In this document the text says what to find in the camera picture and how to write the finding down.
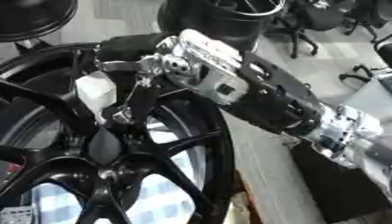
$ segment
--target checkered cloth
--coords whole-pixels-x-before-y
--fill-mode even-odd
[[[151,131],[159,142],[177,139],[170,132]],[[185,151],[172,158],[184,174],[195,182],[194,170]],[[44,184],[32,190],[33,207],[37,211],[37,224],[74,224],[81,213],[77,199],[61,187]],[[127,211],[133,224],[183,224],[194,211],[192,199],[170,180],[158,175],[147,177],[135,205]],[[98,220],[96,223],[110,223]]]

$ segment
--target wheel rim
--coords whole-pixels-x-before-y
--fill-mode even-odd
[[[165,107],[167,107],[168,109],[170,107],[174,107],[174,108],[178,107],[177,104],[179,102],[181,102],[182,100],[175,100],[173,105],[172,105],[172,100],[173,99],[183,99],[182,98],[183,95],[185,95],[185,98],[190,96],[187,92],[184,92],[184,91],[181,91],[180,94],[178,92],[171,92],[170,94],[165,94],[162,97],[162,99],[163,99],[162,100],[162,104],[160,104],[160,105],[164,105],[164,106],[160,107],[160,109],[161,110],[165,109]],[[232,148],[231,148],[232,146],[231,146],[231,143],[230,143],[230,139],[228,137],[228,132],[226,130],[226,126],[225,126],[224,122],[222,121],[221,115],[216,110],[216,108],[212,107],[209,103],[204,102],[204,101],[202,101],[201,99],[198,99],[195,96],[192,96],[192,97],[194,98],[194,99],[192,99],[192,103],[190,103],[189,101],[186,103],[186,104],[190,104],[190,106],[188,105],[189,109],[190,108],[194,109],[195,107],[197,108],[200,105],[203,105],[207,109],[211,109],[212,110],[212,112],[211,111],[210,112],[203,112],[203,111],[199,112],[199,114],[201,116],[204,116],[202,119],[205,120],[205,122],[207,122],[205,124],[206,125],[205,128],[207,130],[207,136],[203,136],[203,135],[197,136],[196,138],[199,138],[199,140],[197,140],[197,139],[196,140],[195,139],[186,139],[186,141],[183,141],[183,142],[176,142],[175,145],[177,145],[177,148],[174,148],[174,149],[184,148],[184,145],[181,146],[181,144],[184,144],[184,143],[186,144],[186,142],[189,142],[191,140],[192,141],[187,144],[186,148],[189,148],[189,147],[192,148],[194,145],[199,145],[200,143],[203,143],[203,144],[207,145],[207,147],[209,147],[209,148],[214,148],[214,149],[219,148],[219,149],[217,151],[210,150],[210,152],[207,153],[207,154],[210,154],[209,155],[210,157],[208,157],[208,155],[207,155],[206,161],[210,161],[211,158],[213,158],[213,160],[211,160],[211,161],[214,161],[214,164],[207,164],[206,165],[206,173],[207,173],[206,181],[208,181],[208,184],[204,187],[202,194],[200,194],[200,192],[195,192],[195,189],[192,188],[189,185],[188,186],[183,185],[183,184],[179,183],[178,181],[177,181],[177,184],[182,185],[183,187],[185,187],[187,189],[188,193],[191,192],[190,194],[192,195],[192,199],[197,201],[197,203],[195,202],[196,207],[197,207],[197,212],[199,214],[202,214],[202,215],[201,216],[193,215],[192,216],[192,220],[193,221],[197,221],[198,223],[221,222],[223,217],[224,217],[224,213],[226,212],[227,206],[228,206],[228,198],[229,198],[229,194],[230,194],[229,193],[229,190],[230,190],[229,188],[230,187],[227,187],[227,185],[231,184],[232,177],[233,177],[233,169],[234,169],[234,167],[233,167],[233,155],[232,155],[233,151],[232,151]],[[13,162],[20,162],[20,157],[16,156],[15,154],[10,156],[10,153],[12,154],[13,152],[10,152],[8,149],[9,148],[7,148],[7,147],[1,147],[0,148],[0,158],[1,157],[6,157],[8,160],[12,160],[13,159]],[[54,167],[54,170],[59,169],[59,173],[64,174],[65,172],[61,171],[62,168],[60,169],[60,167],[62,165],[64,165],[64,164],[66,164],[66,163],[71,163],[72,162],[75,167],[79,166],[79,168],[80,168],[79,170],[83,170],[83,171],[86,170],[86,173],[83,174],[84,176],[86,176],[85,178],[91,179],[93,176],[94,176],[94,179],[97,178],[96,171],[93,171],[94,164],[91,164],[88,161],[88,159],[86,159],[85,157],[80,159],[80,157],[64,157],[64,154],[62,154],[61,156],[62,156],[61,159],[58,159],[58,156],[55,156],[55,157],[51,158],[51,161],[49,161],[51,163],[50,164],[51,169],[53,169],[53,167]],[[24,154],[24,159],[29,159],[26,154]],[[142,161],[144,159],[145,159],[145,155],[144,156],[142,155],[142,156],[140,156],[137,159],[137,161],[139,161],[139,160]],[[118,163],[116,162],[115,165],[117,165],[117,168],[119,168],[123,164],[122,164],[122,162],[121,163],[120,162],[118,162]],[[208,169],[211,169],[211,168],[213,168],[213,171],[211,172],[212,175],[210,175],[211,173],[208,170]],[[221,176],[224,176],[225,178],[220,178],[218,176],[219,173],[221,174]],[[130,176],[120,177],[120,176],[117,175],[116,177],[120,178],[120,179],[124,178],[124,180],[126,179],[127,181],[129,179],[131,179]],[[94,191],[92,186],[88,186],[88,185],[83,186],[82,183],[74,183],[74,181],[77,181],[75,179],[72,180],[73,182],[72,181],[65,181],[64,179],[55,179],[55,180],[56,180],[55,181],[56,184],[58,184],[58,185],[63,186],[64,184],[67,184],[66,189],[68,191],[76,193],[80,198],[83,198],[83,197],[87,196],[85,199],[83,199],[87,203],[87,204],[85,204],[84,214],[89,212],[89,211],[87,211],[89,209],[87,207],[88,207],[89,204],[91,204],[90,202],[91,202],[91,198],[93,198],[92,197],[93,194],[91,192],[88,192],[88,189]],[[95,181],[97,181],[96,184],[98,186],[103,187],[102,189],[107,189],[107,188],[105,188],[106,184],[102,185],[102,183],[100,183],[101,182],[100,180],[95,180]],[[223,187],[226,190],[223,191],[224,193],[219,193],[219,191],[217,189],[218,187]],[[4,199],[4,195],[7,196],[7,197],[10,196],[9,192],[15,192],[15,190],[13,190],[13,191],[8,190],[8,194],[7,193],[4,194],[4,191],[2,191],[0,193],[0,195],[3,196],[3,197],[0,197],[0,205],[2,203],[4,203],[4,200],[2,200],[2,199]],[[211,203],[211,205],[209,205],[209,203],[207,203],[206,199],[203,199],[203,197],[205,197],[205,196],[203,196],[203,194],[206,196],[207,200],[210,200],[211,202],[213,202],[213,203]],[[112,220],[112,222],[114,222],[114,223],[117,223],[117,222],[118,223],[128,223],[126,221],[125,217],[121,217],[123,215],[123,212],[121,211],[122,209],[118,208],[118,207],[122,206],[123,204],[125,204],[123,201],[120,201],[120,202],[117,201],[115,203],[115,202],[112,202],[111,200],[108,200],[108,201],[105,201],[103,204],[105,204],[105,203],[107,204],[107,209],[111,213],[117,213],[117,216],[115,217],[113,215],[112,216],[109,215],[110,217],[106,217],[106,216],[108,216],[108,213],[105,213],[105,211],[102,210],[100,212],[104,212],[105,213],[105,217],[102,217],[102,218],[110,218]],[[209,207],[209,209],[207,209],[209,211],[204,210],[204,209],[200,209],[199,208],[199,204],[201,204],[201,203],[204,205],[203,207]],[[80,220],[79,223],[89,223],[89,222],[84,222],[84,221],[91,221],[91,220],[89,220],[88,217],[87,217],[84,220]]]

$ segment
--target bolt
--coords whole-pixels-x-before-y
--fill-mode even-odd
[[[262,89],[262,90],[259,91],[259,93],[262,94],[262,95],[267,95],[268,91],[266,89]]]

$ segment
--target floor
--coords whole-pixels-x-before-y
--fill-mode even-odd
[[[117,35],[153,32],[158,6],[163,0],[82,0],[74,20],[46,39],[53,43],[101,41]],[[380,30],[381,36],[392,26]],[[310,83],[323,101],[343,101],[360,83],[342,84],[338,74],[358,63],[385,66],[369,44],[370,36],[359,29],[351,37],[339,30],[310,32],[320,43],[317,56],[308,54],[307,45],[299,47],[299,59],[291,59],[288,44],[260,37],[257,53]],[[9,44],[0,44],[0,61],[17,55]],[[227,121],[233,133],[236,163],[253,190],[256,206],[265,224],[323,224],[288,150],[280,136],[255,129],[230,115]],[[349,224],[365,223],[357,220]]]

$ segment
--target office chair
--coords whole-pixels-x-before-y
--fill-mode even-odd
[[[0,0],[0,43],[14,42],[21,53],[49,46],[39,37],[67,24],[77,0]]]
[[[363,64],[357,65],[353,68],[355,73],[343,73],[339,76],[341,81],[344,81],[347,78],[356,79],[359,81],[363,81],[365,83],[371,81],[377,74],[392,74],[392,42],[388,42],[389,39],[392,39],[392,34],[389,34],[387,37],[382,38],[375,42],[374,50],[381,57],[381,59],[387,64],[384,68],[369,68]],[[365,72],[367,77],[360,76],[356,74],[362,70]]]
[[[276,17],[274,24],[281,24],[283,28],[272,28],[266,35],[289,35],[292,42],[291,57],[298,57],[298,40],[302,39],[313,47],[311,55],[318,53],[318,45],[309,39],[305,30],[328,31],[340,25],[343,21],[343,12],[337,3],[328,3],[325,0],[316,3],[296,1],[282,17]]]
[[[392,1],[391,0],[357,0],[351,11],[346,15],[354,21],[352,29],[344,32],[347,36],[353,34],[356,28],[361,25],[373,36],[371,42],[375,43],[378,35],[374,28],[382,28],[388,21],[392,21]]]

